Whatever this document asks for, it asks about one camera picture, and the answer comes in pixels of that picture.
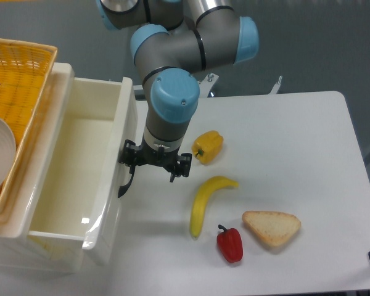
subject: white table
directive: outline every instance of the white table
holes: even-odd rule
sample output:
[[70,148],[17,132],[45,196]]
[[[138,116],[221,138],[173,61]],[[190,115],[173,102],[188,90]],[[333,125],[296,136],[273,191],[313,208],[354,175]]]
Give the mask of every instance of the white table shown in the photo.
[[[146,103],[138,102],[141,140]],[[337,92],[201,99],[183,145],[208,130],[225,138],[209,166],[193,160],[169,183],[136,168],[122,197],[112,261],[78,274],[0,268],[2,295],[261,295],[370,289],[370,185],[345,99]],[[238,180],[215,193],[198,240],[189,234],[194,194],[214,175]],[[302,228],[268,250],[244,228],[246,210],[295,214]],[[218,223],[240,231],[244,257],[225,262]]]

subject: blue joint cap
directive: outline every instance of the blue joint cap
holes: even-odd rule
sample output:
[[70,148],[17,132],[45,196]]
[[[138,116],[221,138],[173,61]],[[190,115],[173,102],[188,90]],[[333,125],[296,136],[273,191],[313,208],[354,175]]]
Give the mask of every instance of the blue joint cap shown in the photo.
[[161,119],[185,123],[196,111],[199,94],[199,84],[189,72],[169,68],[159,73],[152,83],[150,102]]
[[116,26],[114,26],[112,24],[112,22],[109,20],[109,18],[107,17],[107,15],[105,14],[105,11],[103,9],[103,6],[101,4],[101,1],[100,0],[96,0],[96,5],[97,5],[97,8],[99,9],[99,12],[100,12],[100,15],[101,15],[101,19],[103,21],[103,24],[105,25],[105,27],[110,30],[110,31],[114,31],[114,30],[119,30]]
[[130,51],[131,55],[133,56],[133,62],[134,58],[136,57],[137,50],[139,49],[141,44],[149,37],[157,33],[168,34],[165,27],[153,24],[142,26],[140,29],[134,32],[133,36],[130,39]]
[[239,45],[234,63],[252,59],[258,50],[259,34],[255,22],[250,17],[240,17]]

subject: banana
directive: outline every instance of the banana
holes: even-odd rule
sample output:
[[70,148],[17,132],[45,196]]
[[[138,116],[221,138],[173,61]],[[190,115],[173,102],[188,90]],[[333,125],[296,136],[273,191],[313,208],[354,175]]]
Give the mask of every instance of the banana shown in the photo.
[[226,187],[239,187],[237,181],[224,176],[215,176],[204,182],[196,193],[191,213],[190,230],[193,237],[198,238],[202,231],[205,208],[210,196],[217,190]]

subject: metal bracket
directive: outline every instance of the metal bracket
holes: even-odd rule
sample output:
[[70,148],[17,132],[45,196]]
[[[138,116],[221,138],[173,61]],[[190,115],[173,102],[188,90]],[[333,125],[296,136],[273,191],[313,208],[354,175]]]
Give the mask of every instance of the metal bracket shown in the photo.
[[211,93],[211,89],[214,86],[214,84],[218,81],[219,76],[214,73],[209,73],[203,81],[199,81],[200,86],[200,96],[199,97],[209,97],[214,96],[214,94]]

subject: slice of bread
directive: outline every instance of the slice of bread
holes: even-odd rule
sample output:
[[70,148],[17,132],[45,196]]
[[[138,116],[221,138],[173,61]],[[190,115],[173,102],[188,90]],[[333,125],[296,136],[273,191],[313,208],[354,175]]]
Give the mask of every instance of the slice of bread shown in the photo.
[[270,247],[285,244],[301,226],[296,216],[282,212],[247,211],[242,214],[242,221]]

